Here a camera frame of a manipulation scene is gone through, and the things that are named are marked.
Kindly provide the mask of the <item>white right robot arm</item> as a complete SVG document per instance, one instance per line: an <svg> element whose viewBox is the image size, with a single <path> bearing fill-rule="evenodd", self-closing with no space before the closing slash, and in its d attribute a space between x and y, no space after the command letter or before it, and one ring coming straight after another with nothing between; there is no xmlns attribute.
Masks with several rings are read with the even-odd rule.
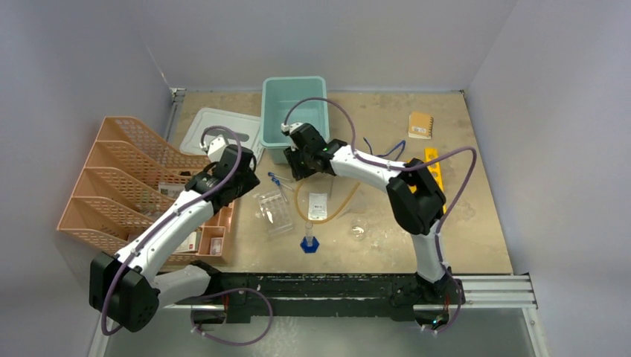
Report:
<svg viewBox="0 0 631 357"><path fill-rule="evenodd" d="M325 141L309 123L283 124L281 133L291 141L284 155L295 180L326 173L356 179L384 192L395 221L411 237L419 296L434 303L450 292L452 303L463 302L464 293L452 276L442 247L440 229L446 197L421 160L407 164L367 155L344 141Z"/></svg>

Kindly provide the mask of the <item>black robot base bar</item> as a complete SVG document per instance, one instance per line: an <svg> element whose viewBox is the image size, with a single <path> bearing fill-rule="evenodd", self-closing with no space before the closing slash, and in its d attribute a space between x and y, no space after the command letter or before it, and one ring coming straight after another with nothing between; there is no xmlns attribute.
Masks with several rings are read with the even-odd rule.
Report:
<svg viewBox="0 0 631 357"><path fill-rule="evenodd" d="M416 273L332 274L221 272L208 264L205 291L178 305L213 304L225 322L248 323L254 316L309 318L389 318L437 329L449 321L451 293L437 295ZM462 282L456 279L462 291Z"/></svg>

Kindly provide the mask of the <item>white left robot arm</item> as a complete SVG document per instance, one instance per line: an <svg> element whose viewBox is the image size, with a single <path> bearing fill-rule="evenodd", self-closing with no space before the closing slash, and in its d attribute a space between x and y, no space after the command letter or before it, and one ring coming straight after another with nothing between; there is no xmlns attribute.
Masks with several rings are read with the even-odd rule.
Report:
<svg viewBox="0 0 631 357"><path fill-rule="evenodd" d="M187 298L204 304L220 299L222 284L204 262L159 274L185 238L260 183L250 149L230 144L218 151L220 158L193 176L173 205L135 241L116 254L100 252L92 260L89 304L101 313L104 335L122 328L137 332L159 309Z"/></svg>

